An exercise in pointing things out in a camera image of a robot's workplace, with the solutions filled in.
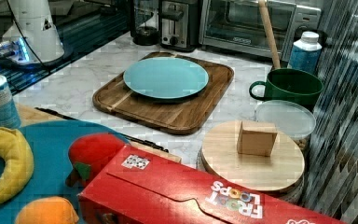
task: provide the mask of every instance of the white bottle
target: white bottle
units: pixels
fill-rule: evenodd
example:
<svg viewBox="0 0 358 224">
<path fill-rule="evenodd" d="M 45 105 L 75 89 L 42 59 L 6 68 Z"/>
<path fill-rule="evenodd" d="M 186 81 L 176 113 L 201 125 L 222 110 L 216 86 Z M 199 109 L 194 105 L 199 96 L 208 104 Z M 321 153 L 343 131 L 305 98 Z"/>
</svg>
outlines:
<svg viewBox="0 0 358 224">
<path fill-rule="evenodd" d="M 314 74 L 322 52 L 322 46 L 318 43 L 318 38 L 319 35 L 314 32 L 304 32 L 301 39 L 293 44 L 287 67 Z"/>
</svg>

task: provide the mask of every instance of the red plush toy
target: red plush toy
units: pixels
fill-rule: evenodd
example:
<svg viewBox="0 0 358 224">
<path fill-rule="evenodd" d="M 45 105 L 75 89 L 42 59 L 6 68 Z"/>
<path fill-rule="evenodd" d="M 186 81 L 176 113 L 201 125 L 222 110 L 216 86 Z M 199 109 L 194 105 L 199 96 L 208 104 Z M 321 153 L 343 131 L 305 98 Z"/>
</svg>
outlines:
<svg viewBox="0 0 358 224">
<path fill-rule="evenodd" d="M 72 187 L 80 180 L 87 186 L 124 146 L 126 143 L 111 133 L 94 133 L 76 139 L 69 147 L 69 160 L 74 169 L 66 178 L 66 185 Z"/>
</svg>

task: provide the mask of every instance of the froot loops box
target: froot loops box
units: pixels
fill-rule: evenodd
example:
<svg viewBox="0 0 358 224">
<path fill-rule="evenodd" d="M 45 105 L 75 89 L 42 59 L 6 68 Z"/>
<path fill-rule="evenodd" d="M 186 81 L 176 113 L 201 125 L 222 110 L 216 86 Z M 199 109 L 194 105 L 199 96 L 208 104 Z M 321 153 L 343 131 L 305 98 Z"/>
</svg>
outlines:
<svg viewBox="0 0 358 224">
<path fill-rule="evenodd" d="M 131 146 L 78 198 L 89 224 L 342 223 Z"/>
</svg>

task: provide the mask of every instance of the mug handle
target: mug handle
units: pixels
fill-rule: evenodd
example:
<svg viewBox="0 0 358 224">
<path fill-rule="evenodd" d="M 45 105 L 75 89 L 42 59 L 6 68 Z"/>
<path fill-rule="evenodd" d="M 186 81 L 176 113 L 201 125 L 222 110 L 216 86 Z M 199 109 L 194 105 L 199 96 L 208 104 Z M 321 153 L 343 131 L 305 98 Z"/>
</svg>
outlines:
<svg viewBox="0 0 358 224">
<path fill-rule="evenodd" d="M 265 101 L 266 100 L 266 97 L 264 96 L 256 96 L 252 93 L 252 89 L 255 87 L 255 86 L 266 86 L 266 82 L 265 81 L 256 81 L 254 83 L 252 83 L 251 87 L 249 87 L 249 94 L 251 94 L 251 96 L 256 99 L 256 100 L 259 100 L 259 101 Z"/>
</svg>

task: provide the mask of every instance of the toaster oven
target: toaster oven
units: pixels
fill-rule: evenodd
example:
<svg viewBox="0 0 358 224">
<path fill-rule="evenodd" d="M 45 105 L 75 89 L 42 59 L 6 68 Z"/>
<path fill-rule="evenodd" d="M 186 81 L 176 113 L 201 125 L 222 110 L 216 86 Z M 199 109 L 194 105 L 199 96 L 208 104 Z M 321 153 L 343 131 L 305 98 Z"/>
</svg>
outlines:
<svg viewBox="0 0 358 224">
<path fill-rule="evenodd" d="M 322 11 L 295 0 L 269 0 L 268 12 L 282 61 L 289 61 L 295 32 L 316 30 Z M 271 57 L 257 0 L 204 0 L 200 44 Z"/>
</svg>

